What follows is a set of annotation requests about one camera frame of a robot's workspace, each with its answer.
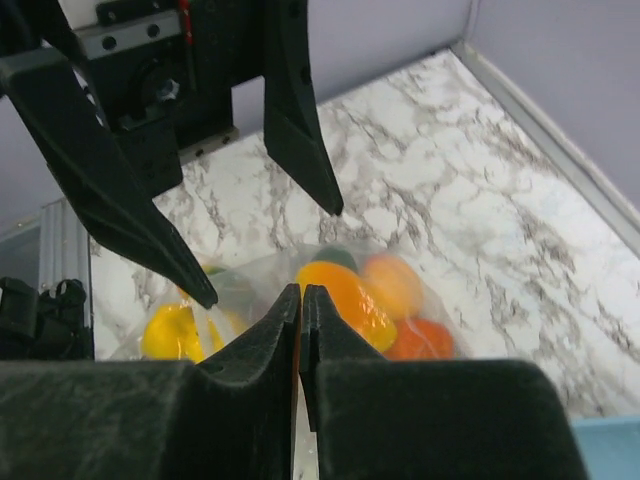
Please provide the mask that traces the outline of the orange tangerine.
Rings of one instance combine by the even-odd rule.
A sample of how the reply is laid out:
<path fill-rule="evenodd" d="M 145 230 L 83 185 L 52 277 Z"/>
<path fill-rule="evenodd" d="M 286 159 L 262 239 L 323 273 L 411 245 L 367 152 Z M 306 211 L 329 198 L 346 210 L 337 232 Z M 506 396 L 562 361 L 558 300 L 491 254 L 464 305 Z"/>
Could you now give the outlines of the orange tangerine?
<path fill-rule="evenodd" d="M 398 322 L 397 337 L 384 353 L 389 360 L 443 360 L 455 356 L 455 342 L 449 329 L 438 322 L 413 318 Z"/>

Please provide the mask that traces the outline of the blue perforated plastic basket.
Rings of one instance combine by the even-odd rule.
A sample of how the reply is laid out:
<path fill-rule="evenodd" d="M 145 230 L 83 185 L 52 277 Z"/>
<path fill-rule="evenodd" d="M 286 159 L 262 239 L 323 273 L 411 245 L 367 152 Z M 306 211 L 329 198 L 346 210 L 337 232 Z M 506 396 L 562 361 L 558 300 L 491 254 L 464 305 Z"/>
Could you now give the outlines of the blue perforated plastic basket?
<path fill-rule="evenodd" d="M 574 420 L 572 429 L 590 479 L 640 480 L 638 416 Z"/>

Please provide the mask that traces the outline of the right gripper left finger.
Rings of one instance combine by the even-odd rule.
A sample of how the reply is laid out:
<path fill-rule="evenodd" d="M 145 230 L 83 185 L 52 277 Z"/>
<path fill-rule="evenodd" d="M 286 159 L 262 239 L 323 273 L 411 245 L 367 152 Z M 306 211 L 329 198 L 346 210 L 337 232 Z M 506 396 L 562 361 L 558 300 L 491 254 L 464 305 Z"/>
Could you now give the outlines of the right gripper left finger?
<path fill-rule="evenodd" d="M 207 360 L 5 362 L 5 479 L 288 479 L 301 297 Z"/>

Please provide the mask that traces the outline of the yellow orange mango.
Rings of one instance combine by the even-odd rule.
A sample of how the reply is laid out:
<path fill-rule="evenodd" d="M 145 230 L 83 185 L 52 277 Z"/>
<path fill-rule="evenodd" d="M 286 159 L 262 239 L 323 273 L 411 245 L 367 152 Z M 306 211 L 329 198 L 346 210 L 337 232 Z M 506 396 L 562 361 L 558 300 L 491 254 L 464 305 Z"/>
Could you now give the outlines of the yellow orange mango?
<path fill-rule="evenodd" d="M 394 321 L 352 270 L 331 262 L 313 261 L 298 270 L 296 282 L 302 294 L 309 285 L 325 287 L 341 318 L 377 351 L 384 353 L 393 345 L 397 338 Z"/>

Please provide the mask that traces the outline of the green avocado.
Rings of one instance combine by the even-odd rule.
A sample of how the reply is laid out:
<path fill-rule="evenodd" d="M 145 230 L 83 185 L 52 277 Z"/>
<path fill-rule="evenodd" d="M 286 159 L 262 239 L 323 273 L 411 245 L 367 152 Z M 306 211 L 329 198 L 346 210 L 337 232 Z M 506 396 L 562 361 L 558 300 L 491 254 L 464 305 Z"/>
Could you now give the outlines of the green avocado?
<path fill-rule="evenodd" d="M 326 246 L 313 256 L 312 261 L 323 261 L 340 265 L 355 273 L 359 271 L 357 262 L 353 255 L 342 247 Z"/>

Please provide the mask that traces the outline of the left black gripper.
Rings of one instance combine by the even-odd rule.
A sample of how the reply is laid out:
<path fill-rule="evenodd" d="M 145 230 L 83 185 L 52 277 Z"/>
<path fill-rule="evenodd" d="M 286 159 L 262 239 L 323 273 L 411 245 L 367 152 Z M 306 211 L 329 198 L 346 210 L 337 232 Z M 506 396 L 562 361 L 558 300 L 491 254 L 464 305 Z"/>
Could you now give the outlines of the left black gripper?
<path fill-rule="evenodd" d="M 29 22 L 80 71 L 116 139 L 60 52 L 2 58 L 4 93 L 101 246 L 202 306 L 217 303 L 151 196 L 181 183 L 182 164 L 237 139 L 232 89 L 261 75 L 263 33 L 267 153 L 325 212 L 342 213 L 311 78 L 306 1 L 32 1 Z"/>

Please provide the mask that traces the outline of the yellow orange fruit front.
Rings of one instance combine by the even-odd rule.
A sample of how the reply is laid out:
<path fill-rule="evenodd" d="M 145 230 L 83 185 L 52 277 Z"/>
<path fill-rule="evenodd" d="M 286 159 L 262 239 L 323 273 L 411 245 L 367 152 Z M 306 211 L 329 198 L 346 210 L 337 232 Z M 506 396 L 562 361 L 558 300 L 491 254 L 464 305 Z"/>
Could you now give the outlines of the yellow orange fruit front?
<path fill-rule="evenodd" d="M 376 303 L 394 321 L 420 313 L 424 302 L 422 282 L 401 257 L 390 253 L 368 257 L 361 278 Z"/>

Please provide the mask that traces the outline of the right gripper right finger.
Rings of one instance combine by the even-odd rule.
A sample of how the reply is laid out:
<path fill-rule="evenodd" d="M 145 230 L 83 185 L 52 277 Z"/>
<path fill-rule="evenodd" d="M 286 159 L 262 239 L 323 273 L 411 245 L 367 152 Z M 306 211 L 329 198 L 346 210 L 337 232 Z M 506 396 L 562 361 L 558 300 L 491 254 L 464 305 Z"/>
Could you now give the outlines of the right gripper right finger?
<path fill-rule="evenodd" d="M 552 382 L 515 359 L 384 359 L 306 288 L 299 373 L 323 479 L 584 479 Z"/>

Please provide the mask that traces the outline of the clear bag white zipper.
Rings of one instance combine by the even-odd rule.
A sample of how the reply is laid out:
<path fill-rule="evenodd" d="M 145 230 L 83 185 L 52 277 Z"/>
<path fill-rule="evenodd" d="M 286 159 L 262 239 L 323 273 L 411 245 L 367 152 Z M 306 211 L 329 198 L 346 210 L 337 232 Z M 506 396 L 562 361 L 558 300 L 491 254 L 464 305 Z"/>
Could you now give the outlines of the clear bag white zipper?
<path fill-rule="evenodd" d="M 169 401 L 141 407 L 159 463 L 154 479 L 290 479 L 294 452 L 312 442 L 296 424 L 306 287 L 330 294 L 342 317 L 339 348 L 389 360 L 463 355 L 435 292 L 399 255 L 367 245 L 301 246 L 240 267 L 204 270 L 218 294 L 210 309 L 166 288 L 115 350 L 117 360 L 174 362 Z"/>

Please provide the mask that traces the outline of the yellow pear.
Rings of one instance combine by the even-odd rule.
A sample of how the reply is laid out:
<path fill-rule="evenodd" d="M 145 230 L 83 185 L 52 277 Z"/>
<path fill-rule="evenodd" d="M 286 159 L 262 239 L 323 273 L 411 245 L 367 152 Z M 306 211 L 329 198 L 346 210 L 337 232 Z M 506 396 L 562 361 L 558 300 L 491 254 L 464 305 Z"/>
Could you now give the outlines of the yellow pear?
<path fill-rule="evenodd" d="M 219 322 L 207 316 L 206 338 L 217 353 L 248 328 L 244 312 L 221 309 Z M 151 360 L 190 360 L 207 358 L 196 325 L 193 308 L 186 302 L 162 304 L 147 322 L 139 341 L 140 353 Z"/>

